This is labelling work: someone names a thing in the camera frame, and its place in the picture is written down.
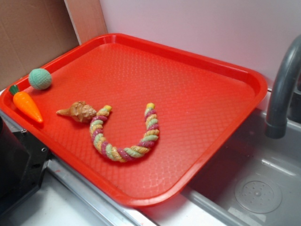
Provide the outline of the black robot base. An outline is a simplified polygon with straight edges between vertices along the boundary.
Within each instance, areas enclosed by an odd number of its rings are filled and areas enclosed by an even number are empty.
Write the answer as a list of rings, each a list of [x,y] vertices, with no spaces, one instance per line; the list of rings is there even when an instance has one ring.
[[[0,120],[1,216],[40,189],[49,156],[49,148],[32,133],[12,132]]]

